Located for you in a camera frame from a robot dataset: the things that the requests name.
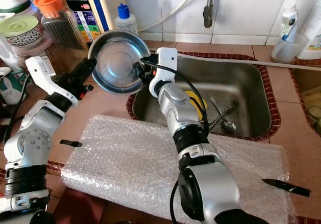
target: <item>cup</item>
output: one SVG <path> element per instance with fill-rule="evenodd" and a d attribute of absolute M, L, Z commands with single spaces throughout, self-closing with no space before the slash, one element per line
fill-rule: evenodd
<path fill-rule="evenodd" d="M 7 105 L 16 105 L 21 97 L 23 81 L 26 79 L 26 73 L 22 70 L 11 72 L 5 76 L 0 83 L 0 93 L 2 102 Z"/>
<path fill-rule="evenodd" d="M 295 56 L 306 45 L 307 41 L 308 39 L 299 33 L 295 35 L 294 43 L 280 39 L 271 53 L 272 61 L 278 63 L 291 63 Z"/>

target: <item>bubble wrap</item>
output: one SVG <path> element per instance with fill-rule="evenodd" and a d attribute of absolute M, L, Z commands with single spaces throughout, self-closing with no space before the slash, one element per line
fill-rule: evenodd
<path fill-rule="evenodd" d="M 288 222 L 294 214 L 289 193 L 262 178 L 288 181 L 282 147 L 210 134 L 208 137 L 233 173 L 241 207 L 270 224 Z M 179 169 L 168 129 L 109 116 L 93 116 L 62 170 L 66 186 L 146 213 L 171 219 L 170 194 Z M 182 223 L 191 220 L 176 192 L 174 211 Z"/>

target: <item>orange lid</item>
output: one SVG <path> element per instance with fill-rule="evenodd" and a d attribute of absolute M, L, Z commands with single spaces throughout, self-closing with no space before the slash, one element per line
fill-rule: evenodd
<path fill-rule="evenodd" d="M 34 5 L 46 18 L 57 18 L 58 11 L 66 8 L 65 0 L 34 0 Z"/>

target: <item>stainless steel bowl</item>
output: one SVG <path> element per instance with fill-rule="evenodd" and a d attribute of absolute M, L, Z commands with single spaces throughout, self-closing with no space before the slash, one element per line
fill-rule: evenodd
<path fill-rule="evenodd" d="M 112 30 L 93 42 L 88 58 L 97 60 L 92 76 L 100 87 L 114 94 L 128 95 L 142 89 L 142 80 L 133 69 L 133 63 L 148 55 L 148 46 L 137 35 Z"/>

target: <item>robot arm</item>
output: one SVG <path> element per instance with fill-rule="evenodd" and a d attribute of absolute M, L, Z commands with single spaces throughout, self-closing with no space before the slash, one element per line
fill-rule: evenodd
<path fill-rule="evenodd" d="M 83 84 L 96 60 L 85 60 L 56 83 L 51 80 L 55 72 L 48 58 L 32 57 L 26 64 L 35 84 L 49 95 L 30 109 L 17 133 L 5 143 L 8 163 L 5 196 L 0 198 L 0 221 L 54 223 L 53 217 L 44 211 L 50 197 L 45 175 L 52 136 L 66 118 L 67 110 L 77 106 L 78 100 L 92 90 L 92 86 Z"/>
<path fill-rule="evenodd" d="M 156 53 L 159 65 L 176 70 L 176 49 L 159 48 Z M 184 212 L 206 224 L 267 224 L 240 209 L 239 189 L 234 177 L 214 146 L 209 144 L 196 109 L 177 86 L 174 76 L 158 69 L 149 91 L 158 98 L 175 141 L 180 167 L 178 187 Z"/>

